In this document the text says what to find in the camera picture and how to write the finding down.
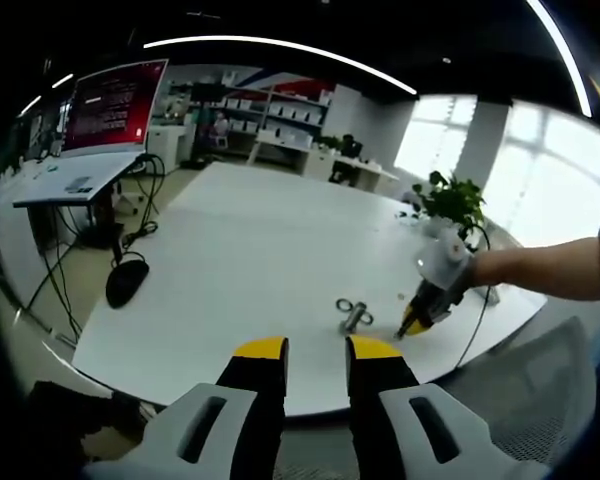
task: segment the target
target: shelf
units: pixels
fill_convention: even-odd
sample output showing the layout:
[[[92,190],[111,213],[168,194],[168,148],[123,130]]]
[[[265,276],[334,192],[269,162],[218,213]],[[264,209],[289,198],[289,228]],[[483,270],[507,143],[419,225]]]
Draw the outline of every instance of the shelf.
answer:
[[[325,105],[324,103],[316,102],[315,100],[309,100],[308,98],[300,98],[300,97],[296,97],[294,95],[288,95],[286,93],[279,93],[276,91],[273,92],[273,95],[276,97],[280,97],[280,98],[287,98],[289,100],[293,100],[294,102],[302,102],[302,103],[306,103],[308,105],[314,105],[316,107],[329,108],[329,105]]]
[[[249,88],[249,87],[232,87],[232,86],[227,86],[227,88],[230,88],[232,90],[238,90],[238,91],[241,91],[241,92],[264,93],[264,94],[267,94],[267,95],[270,92],[270,90],[261,90],[261,89],[258,89],[258,88]],[[288,93],[276,92],[275,90],[272,93],[276,97],[286,98],[287,100],[293,100],[294,102],[302,102],[302,103],[306,103],[308,105],[314,105],[314,106],[320,107],[320,108],[329,108],[329,105],[325,105],[324,103],[316,102],[315,100],[309,100],[308,98],[296,97],[295,95],[289,95]]]
[[[246,132],[244,130],[231,130],[229,129],[229,133],[240,133],[242,135],[253,135],[256,136],[258,132]]]
[[[228,89],[238,90],[240,92],[252,92],[252,93],[264,93],[269,94],[269,90],[260,90],[259,88],[249,88],[249,87],[234,87],[232,85],[225,85]]]
[[[212,110],[229,110],[231,112],[251,113],[253,115],[262,115],[264,113],[264,111],[253,110],[251,108],[246,109],[246,108],[216,107],[216,106],[211,106],[209,108],[212,109]]]
[[[228,156],[235,156],[235,157],[249,157],[251,155],[251,150],[246,151],[246,150],[235,150],[235,149],[226,149],[226,148],[210,148],[209,152],[214,153],[214,154],[218,154],[218,155],[228,155]],[[285,162],[285,158],[280,158],[280,157],[273,157],[271,155],[262,155],[259,154],[256,157],[256,161],[265,161],[265,162],[274,162],[274,163],[284,163],[286,164],[287,162]]]
[[[289,117],[285,117],[283,115],[275,115],[273,113],[267,113],[267,117],[271,117],[271,118],[275,118],[275,119],[279,119],[279,120],[287,120],[289,122],[300,123],[302,125],[307,125],[309,127],[322,128],[321,123],[306,122],[304,120],[298,120],[297,118],[289,118]]]

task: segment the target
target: green leaves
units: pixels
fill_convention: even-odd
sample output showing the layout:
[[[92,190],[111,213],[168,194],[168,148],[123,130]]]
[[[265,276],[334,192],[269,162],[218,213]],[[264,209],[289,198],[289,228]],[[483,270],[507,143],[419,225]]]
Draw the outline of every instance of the green leaves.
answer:
[[[429,183],[431,192],[428,195],[422,193],[421,184],[417,183],[412,187],[422,203],[422,208],[414,205],[415,218],[419,218],[422,213],[430,217],[449,218],[461,225],[465,238],[474,225],[484,222],[480,205],[485,201],[480,195],[480,187],[471,180],[461,181],[455,175],[445,178],[440,172],[434,171],[429,175]]]
[[[318,144],[326,145],[327,148],[335,148],[336,150],[340,150],[342,147],[342,140],[336,136],[318,137],[316,142]]]

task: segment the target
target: ceiling light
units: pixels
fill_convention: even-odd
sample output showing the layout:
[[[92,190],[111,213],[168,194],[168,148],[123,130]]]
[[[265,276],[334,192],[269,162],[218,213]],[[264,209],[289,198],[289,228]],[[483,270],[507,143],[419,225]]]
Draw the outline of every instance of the ceiling light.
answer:
[[[62,85],[64,82],[71,80],[73,78],[73,73],[70,73],[69,75],[67,75],[64,78],[61,78],[60,80],[58,80],[56,83],[54,83],[53,85],[51,85],[51,88],[57,88],[60,85]]]
[[[42,96],[38,95],[36,98],[34,98],[33,100],[31,100],[31,103],[29,103],[29,105],[27,105],[26,107],[24,107],[22,109],[22,111],[20,112],[20,115],[18,115],[18,116],[21,117],[22,115],[24,115],[25,113],[27,113],[31,107],[33,107],[36,103],[38,103],[40,101],[41,98],[42,98]]]
[[[567,42],[560,33],[556,22],[553,21],[553,18],[551,18],[551,15],[549,15],[547,9],[544,8],[544,5],[540,3],[540,0],[527,0],[527,3],[538,16],[547,32],[549,32],[553,43],[555,43],[560,55],[562,56],[562,61],[566,65],[569,75],[571,76],[571,82],[576,89],[576,95],[578,95],[578,101],[580,102],[580,110],[582,110],[582,114],[585,117],[591,117],[591,107],[589,106],[587,91],[584,88],[584,83],[582,82],[582,77],[578,71],[578,66],[576,65],[576,61],[571,54],[571,50],[569,50],[569,47],[567,46]]]
[[[279,47],[287,47],[293,48],[296,50],[302,50],[304,52],[315,53],[316,55],[321,55],[323,57],[331,58],[332,60],[337,60],[342,63],[346,63],[353,67],[359,68],[368,72],[372,75],[375,75],[378,78],[386,80],[387,82],[395,85],[402,90],[409,92],[412,95],[416,95],[415,89],[410,87],[409,85],[402,83],[400,80],[387,75],[386,73],[382,73],[380,70],[376,70],[375,68],[369,67],[363,63],[356,62],[355,60],[351,60],[350,58],[343,57],[341,55],[337,55],[335,53],[327,52],[326,50],[321,50],[315,47],[309,47],[307,45],[302,45],[300,43],[287,42],[284,40],[275,40],[271,38],[260,38],[260,37],[245,37],[241,35],[205,35],[200,37],[181,37],[181,38],[170,38],[168,40],[159,40],[157,42],[145,43],[144,48],[152,48],[152,47],[160,47],[162,45],[171,45],[174,43],[186,43],[186,42],[209,42],[209,41],[234,41],[234,42],[252,42],[252,43],[266,43],[269,45],[278,45]]]

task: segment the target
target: black ceiling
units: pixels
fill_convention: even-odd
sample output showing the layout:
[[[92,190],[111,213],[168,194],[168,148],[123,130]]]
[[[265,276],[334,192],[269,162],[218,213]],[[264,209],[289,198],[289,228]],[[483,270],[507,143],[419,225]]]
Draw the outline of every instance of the black ceiling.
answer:
[[[161,8],[154,3],[147,12],[136,3],[122,15],[93,7],[75,14],[61,12],[63,18],[57,20],[60,12],[47,16],[53,17],[48,24],[58,28],[37,29],[21,45],[19,68],[34,76],[23,85],[23,98],[48,91],[50,83],[68,72],[79,76],[147,56],[169,57],[175,63],[256,65],[333,79],[382,102],[408,97],[353,67],[280,47],[205,42],[142,49],[146,42],[165,38],[233,34],[323,48],[386,72],[420,94],[514,97],[580,112],[557,49],[524,0],[375,0],[361,6],[350,0],[159,3]],[[570,42],[598,48],[581,48],[596,55],[576,58],[581,69],[586,65],[594,71],[600,65],[600,0],[545,3],[564,22]],[[444,63],[443,57],[451,63]],[[51,67],[42,75],[44,59],[49,58]],[[600,123],[600,104],[590,82],[585,83]]]

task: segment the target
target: computer mouse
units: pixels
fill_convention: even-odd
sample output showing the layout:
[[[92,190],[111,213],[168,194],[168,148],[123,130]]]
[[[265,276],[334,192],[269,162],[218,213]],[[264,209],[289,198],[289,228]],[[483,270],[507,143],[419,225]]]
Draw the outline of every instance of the computer mouse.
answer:
[[[111,308],[120,308],[129,302],[149,273],[149,265],[142,260],[131,260],[116,265],[107,279],[106,296]]]

